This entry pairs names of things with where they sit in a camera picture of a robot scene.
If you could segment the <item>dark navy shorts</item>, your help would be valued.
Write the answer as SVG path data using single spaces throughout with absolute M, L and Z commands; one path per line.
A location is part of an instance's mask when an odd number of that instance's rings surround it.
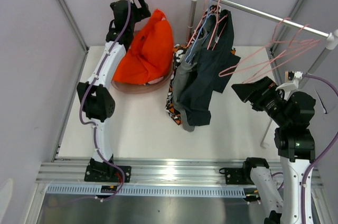
M 182 91 L 179 103 L 183 106 L 187 115 L 187 122 L 190 126 L 208 125 L 211 120 L 209 104 L 214 90 L 222 90 L 219 73 L 227 69 L 235 71 L 236 64 L 228 62 L 231 49 L 233 48 L 234 30 L 231 12 L 222 10 L 219 19 L 224 19 L 218 24 L 213 37 L 210 49 L 207 49 L 211 34 L 203 43 L 203 46 L 194 54 L 192 62 L 196 63 L 189 75 L 188 83 Z

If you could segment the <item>pink hanger of navy shorts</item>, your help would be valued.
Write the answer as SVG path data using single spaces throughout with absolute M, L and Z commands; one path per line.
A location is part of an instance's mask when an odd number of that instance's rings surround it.
M 220 7 L 220 2 L 221 2 L 221 0 L 218 0 L 217 5 L 216 5 L 216 9 L 215 9 L 215 11 L 216 11 L 216 17 L 215 17 L 216 22 L 215 22 L 215 26 L 214 26 L 213 32 L 212 32 L 212 34 L 211 34 L 211 37 L 210 37 L 208 46 L 207 46 L 207 49 L 208 49 L 208 50 L 210 49 L 210 46 L 211 46 L 213 37 L 214 37 L 214 35 L 215 35 L 215 33 L 216 33 L 216 30 L 217 30 L 217 28 L 218 28 L 218 24 L 224 19 L 224 17 L 223 17 L 222 19 L 219 19 L 219 13 L 221 12 L 221 10 L 219 9 L 219 7 Z

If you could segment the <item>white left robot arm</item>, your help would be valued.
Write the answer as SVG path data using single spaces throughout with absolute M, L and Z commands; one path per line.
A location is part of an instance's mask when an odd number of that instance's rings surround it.
M 86 182 L 128 183 L 130 166 L 114 164 L 110 146 L 109 120 L 115 111 L 115 100 L 109 92 L 117 66 L 125 56 L 134 38 L 135 24 L 151 16 L 145 0 L 114 0 L 110 7 L 114 19 L 109 24 L 105 49 L 92 76 L 79 82 L 77 94 L 80 100 L 79 116 L 87 117 L 93 130 L 94 152 L 86 168 Z

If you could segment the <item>blue wire hanger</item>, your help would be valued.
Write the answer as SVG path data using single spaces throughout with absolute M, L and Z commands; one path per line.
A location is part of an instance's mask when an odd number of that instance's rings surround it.
M 212 0 L 209 0 L 209 6 L 208 6 L 208 10 L 206 13 L 206 19 L 203 21 L 202 26 L 200 27 L 200 29 L 197 32 L 197 39 L 193 40 L 192 44 L 189 46 L 189 53 L 187 54 L 186 58 L 185 58 L 185 62 L 187 63 L 191 63 L 193 58 L 194 58 L 194 48 L 195 46 L 198 44 L 198 41 L 200 39 L 205 39 L 208 36 L 208 32 L 206 30 L 204 30 L 204 27 L 208 21 L 208 19 L 211 17 L 211 15 L 215 14 L 216 11 L 216 5 L 212 5 Z

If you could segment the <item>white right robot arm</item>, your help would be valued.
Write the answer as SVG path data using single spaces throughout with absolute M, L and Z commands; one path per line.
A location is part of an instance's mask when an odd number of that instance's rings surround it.
M 277 85 L 269 77 L 253 83 L 233 84 L 242 102 L 250 102 L 255 111 L 264 111 L 277 124 L 274 142 L 280 157 L 284 194 L 275 186 L 266 159 L 248 157 L 241 168 L 219 170 L 226 184 L 255 185 L 266 212 L 265 223 L 313 223 L 311 180 L 314 166 L 337 141 L 334 137 L 317 156 L 309 124 L 315 115 L 316 100 L 299 90 L 310 74 L 288 72 L 287 80 Z

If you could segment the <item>pink hanger of camo shorts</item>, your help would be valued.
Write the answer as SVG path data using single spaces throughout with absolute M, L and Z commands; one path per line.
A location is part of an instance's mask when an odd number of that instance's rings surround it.
M 207 0 L 204 0 L 203 14 L 201 16 L 199 23 L 193 29 L 197 0 L 191 2 L 188 25 L 187 25 L 186 40 L 185 40 L 185 47 L 186 48 L 188 48 L 190 46 L 190 44 L 192 43 L 193 40 L 197 39 L 197 32 L 200 29 L 200 27 L 202 26 L 203 21 L 206 19 L 206 13 L 207 13 L 207 10 L 208 10 L 206 3 L 207 3 Z

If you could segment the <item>pink wire hanger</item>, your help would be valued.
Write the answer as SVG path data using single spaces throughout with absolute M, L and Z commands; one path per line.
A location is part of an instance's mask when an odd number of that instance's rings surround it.
M 252 68 L 257 66 L 262 66 L 258 69 L 251 77 L 247 78 L 242 83 L 252 83 L 255 80 L 266 76 L 270 72 L 276 72 L 281 66 L 287 64 L 288 62 L 294 60 L 296 57 L 306 53 L 307 51 L 315 48 L 320 44 L 320 39 L 299 39 L 299 35 L 304 32 L 304 27 L 301 27 L 300 30 L 296 31 L 293 37 L 289 40 L 278 41 L 276 38 L 276 32 L 279 30 L 281 24 L 284 22 L 282 20 L 279 22 L 273 32 L 269 44 L 279 44 L 282 46 L 283 50 L 278 52 L 276 55 L 273 55 L 272 58 L 268 59 L 261 64 L 255 64 Z

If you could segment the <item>orange black camo shorts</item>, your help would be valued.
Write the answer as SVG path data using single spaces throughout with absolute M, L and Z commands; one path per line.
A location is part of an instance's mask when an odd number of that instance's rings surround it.
M 170 76 L 170 83 L 169 83 L 169 88 L 168 88 L 168 94 L 166 97 L 166 105 L 165 105 L 165 110 L 168 113 L 169 117 L 177 124 L 177 125 L 182 125 L 183 122 L 181 120 L 181 113 L 174 107 L 173 103 L 173 81 L 176 75 L 176 70 L 178 66 L 181 64 L 182 56 L 185 55 L 187 51 L 187 47 L 184 45 L 176 44 L 174 45 L 173 48 L 173 61 L 172 61 L 172 72 Z M 229 60 L 228 62 L 232 61 L 231 64 L 237 64 L 240 61 L 240 57 L 236 55 L 236 48 L 231 49 L 231 55 L 229 55 Z M 226 85 L 230 81 L 232 75 L 224 77 L 224 79 L 221 78 L 221 83 L 223 83 L 224 87 L 220 88 L 222 90 L 214 90 L 219 93 L 223 93 Z

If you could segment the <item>grey knit shorts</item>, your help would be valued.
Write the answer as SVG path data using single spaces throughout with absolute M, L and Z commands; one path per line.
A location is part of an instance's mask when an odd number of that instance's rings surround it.
M 204 27 L 204 30 L 208 32 L 208 35 L 211 32 L 211 29 L 215 26 L 215 22 L 216 22 L 215 17 L 216 17 L 215 14 L 211 15 L 211 17 L 208 19 Z M 200 39 L 198 41 L 198 44 L 194 48 L 194 54 L 202 48 L 203 43 L 205 42 L 207 38 L 208 36 L 205 39 Z M 174 103 L 175 109 L 177 109 L 181 113 L 181 120 L 183 122 L 181 126 L 183 127 L 185 131 L 192 132 L 194 131 L 195 127 L 190 126 L 188 124 L 186 111 L 183 108 L 183 106 L 179 103 L 179 98 L 181 96 L 181 93 L 187 86 L 189 75 L 192 72 L 193 68 L 196 66 L 195 62 L 191 62 L 191 63 L 185 62 L 185 58 L 188 53 L 189 53 L 189 47 L 187 48 L 185 55 L 182 56 L 181 64 L 178 66 L 176 70 L 176 75 L 173 81 L 173 95 L 174 95 L 173 103 Z

